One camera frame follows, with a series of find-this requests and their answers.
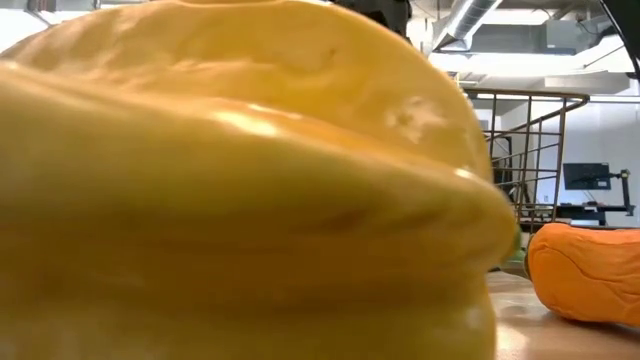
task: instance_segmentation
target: wooden table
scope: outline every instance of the wooden table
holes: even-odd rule
[[[640,329],[560,319],[517,276],[491,273],[488,284],[498,317],[497,360],[640,360]]]

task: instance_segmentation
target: metal shelving rack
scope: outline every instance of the metal shelving rack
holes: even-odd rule
[[[514,212],[523,232],[534,233],[544,224],[556,221],[560,171],[567,114],[589,102],[589,96],[577,93],[464,89],[471,100],[491,102],[491,120],[484,131],[492,158],[495,184],[513,202]],[[497,109],[502,101],[526,103],[522,123],[499,128]],[[536,102],[554,102],[558,109],[533,116]],[[555,157],[552,167],[541,167],[541,157]],[[538,185],[553,182],[553,200],[538,201]]]

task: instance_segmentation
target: yellow bell pepper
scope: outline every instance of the yellow bell pepper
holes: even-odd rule
[[[0,174],[12,359],[493,358],[515,223],[472,109],[345,9],[158,1],[35,34],[0,55]]]

